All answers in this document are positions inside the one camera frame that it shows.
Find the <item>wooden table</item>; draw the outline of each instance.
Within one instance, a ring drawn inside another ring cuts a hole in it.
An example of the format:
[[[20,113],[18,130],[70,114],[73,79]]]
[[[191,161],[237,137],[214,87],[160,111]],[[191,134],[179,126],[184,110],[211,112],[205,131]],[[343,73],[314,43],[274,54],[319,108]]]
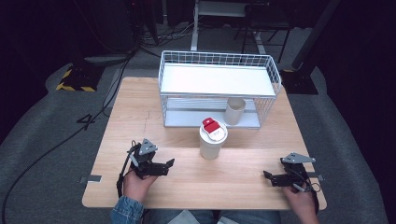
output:
[[[163,127],[158,79],[126,77],[92,168],[92,175],[101,175],[102,180],[88,183],[82,199],[85,206],[116,204],[116,182],[126,151],[132,140],[144,138],[159,148],[154,162],[176,159],[168,176],[159,177],[149,189],[147,208],[290,209],[281,188],[272,187],[262,171],[285,174],[279,158],[293,151],[308,155],[284,90],[259,130],[229,129],[219,156],[207,161],[199,152],[199,128]],[[312,163],[304,166],[314,172]],[[318,199],[324,209],[323,191]]]

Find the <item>robotic hand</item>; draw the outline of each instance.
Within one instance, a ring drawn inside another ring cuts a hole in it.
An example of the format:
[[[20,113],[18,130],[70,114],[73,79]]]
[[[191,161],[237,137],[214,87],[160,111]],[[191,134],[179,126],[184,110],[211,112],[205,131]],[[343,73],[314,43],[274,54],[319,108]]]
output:
[[[122,182],[128,160],[131,160],[131,169],[134,170],[136,175],[141,179],[143,179],[145,175],[168,175],[169,168],[173,166],[175,159],[167,163],[152,162],[156,150],[158,150],[158,148],[146,138],[143,139],[143,144],[138,143],[132,145],[119,175],[119,180],[117,181],[119,197],[122,196]]]
[[[308,174],[303,166],[304,162],[315,162],[314,158],[309,158],[295,152],[292,152],[286,158],[280,158],[280,162],[284,166],[284,175],[272,175],[269,172],[263,171],[265,178],[271,180],[273,187],[287,187],[293,186],[295,193],[298,191],[308,192],[311,191],[316,212],[318,212],[318,197],[317,192],[313,189],[309,181]]]

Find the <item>metal bracket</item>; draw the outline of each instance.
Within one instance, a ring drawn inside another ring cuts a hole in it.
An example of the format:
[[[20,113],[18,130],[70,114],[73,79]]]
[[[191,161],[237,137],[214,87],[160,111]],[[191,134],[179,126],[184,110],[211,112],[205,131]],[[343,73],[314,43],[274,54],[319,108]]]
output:
[[[102,176],[101,175],[90,175],[87,177],[82,176],[78,183],[80,184],[87,184],[88,182],[100,182],[102,180]]]
[[[147,138],[143,139],[143,144],[140,147],[139,155],[146,155],[150,152],[156,151],[158,148],[154,144],[152,144]]]
[[[295,152],[291,152],[289,156],[282,158],[282,161],[286,163],[295,164],[295,163],[303,163],[303,162],[315,162],[316,160],[315,158],[310,158]]]
[[[129,159],[131,159],[131,161],[132,161],[132,163],[134,164],[135,167],[139,167],[139,162],[137,162],[137,160],[134,157],[134,155],[131,154],[131,156],[129,156]]]
[[[322,182],[325,180],[324,176],[321,174],[317,174],[316,172],[306,172],[309,178],[317,178],[318,181]]]

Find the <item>red and white toy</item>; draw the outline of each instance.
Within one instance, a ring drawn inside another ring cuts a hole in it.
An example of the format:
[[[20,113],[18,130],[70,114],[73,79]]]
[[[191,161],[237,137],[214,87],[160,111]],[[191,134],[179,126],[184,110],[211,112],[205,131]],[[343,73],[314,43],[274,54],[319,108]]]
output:
[[[207,118],[202,121],[204,124],[204,131],[209,135],[209,138],[213,141],[219,141],[225,137],[224,129],[219,125],[219,123],[212,119]]]

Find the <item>white wire basket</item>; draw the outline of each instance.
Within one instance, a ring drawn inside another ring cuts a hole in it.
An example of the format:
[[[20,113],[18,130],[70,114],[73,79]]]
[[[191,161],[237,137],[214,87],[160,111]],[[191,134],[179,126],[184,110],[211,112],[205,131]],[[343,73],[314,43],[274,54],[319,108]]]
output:
[[[242,97],[245,111],[228,128],[260,129],[281,89],[269,55],[163,51],[159,88],[164,127],[200,127],[206,118],[222,123],[230,97]]]

